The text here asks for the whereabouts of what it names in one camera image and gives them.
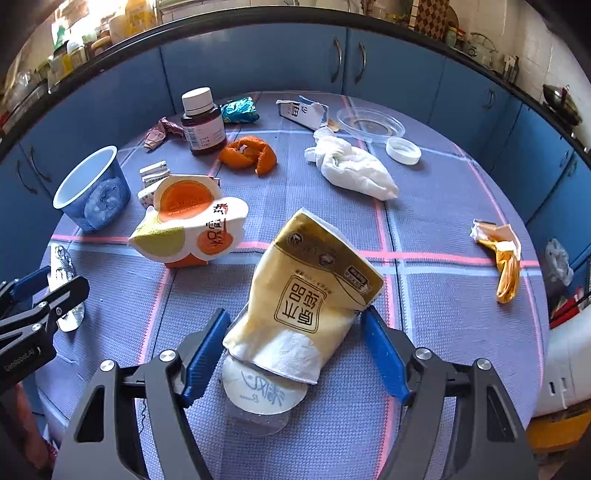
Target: cabinet handle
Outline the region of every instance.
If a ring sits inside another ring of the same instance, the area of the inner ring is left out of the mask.
[[[488,103],[484,106],[485,110],[490,110],[496,102],[496,92],[492,89],[488,89]]]
[[[35,170],[35,173],[37,173],[37,175],[39,175],[43,180],[45,180],[48,183],[51,183],[51,177],[41,173],[39,171],[39,169],[37,168],[37,165],[35,165],[35,158],[33,155],[34,155],[34,150],[33,150],[33,146],[31,145],[29,147],[29,163],[31,164],[31,167],[33,167],[33,170]]]
[[[564,152],[564,157],[562,157],[562,160],[560,160],[560,165],[558,165],[560,168],[564,167],[564,164],[566,163],[566,160],[568,157],[569,157],[569,153]]]
[[[574,171],[577,169],[577,161],[573,162],[573,168],[570,169],[570,172],[567,173],[567,175],[569,177],[572,177],[574,175]]]
[[[22,183],[22,186],[25,187],[28,190],[29,193],[32,193],[33,195],[37,195],[36,189],[27,186],[27,184],[25,183],[25,181],[22,179],[22,177],[21,177],[21,161],[19,159],[17,159],[17,175],[18,175],[18,179]]]
[[[359,83],[359,81],[361,80],[361,77],[365,73],[365,66],[367,65],[367,54],[365,52],[365,46],[364,46],[363,42],[359,42],[358,47],[359,47],[359,51],[361,52],[361,70],[359,71],[359,73],[355,77],[355,83]]]
[[[335,48],[337,53],[339,54],[339,67],[336,69],[336,72],[333,73],[333,76],[330,78],[330,82],[336,82],[336,79],[339,78],[340,68],[343,66],[343,49],[340,47],[340,41],[337,37],[333,40],[335,44]]]

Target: crumpled paper towel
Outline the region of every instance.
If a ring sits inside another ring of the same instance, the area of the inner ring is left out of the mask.
[[[334,136],[328,127],[314,132],[314,138],[316,146],[306,148],[304,156],[307,161],[316,163],[322,175],[333,185],[381,201],[398,197],[398,186],[382,162],[371,153]]]

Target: bottle label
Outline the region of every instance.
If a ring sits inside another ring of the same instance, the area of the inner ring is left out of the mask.
[[[191,145],[191,150],[205,150],[206,148],[217,145],[226,138],[226,130],[223,126],[222,116],[194,127],[183,127],[187,141]]]

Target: red object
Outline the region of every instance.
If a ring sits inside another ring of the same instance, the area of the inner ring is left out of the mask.
[[[558,325],[562,325],[579,313],[580,310],[575,306],[576,303],[577,300],[574,297],[570,297],[564,305],[556,310],[550,322],[550,330],[556,328]]]

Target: small white box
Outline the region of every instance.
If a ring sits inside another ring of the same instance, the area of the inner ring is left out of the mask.
[[[300,99],[300,102],[277,100],[279,115],[312,130],[324,127],[329,120],[329,108],[322,103],[313,102],[301,95]]]

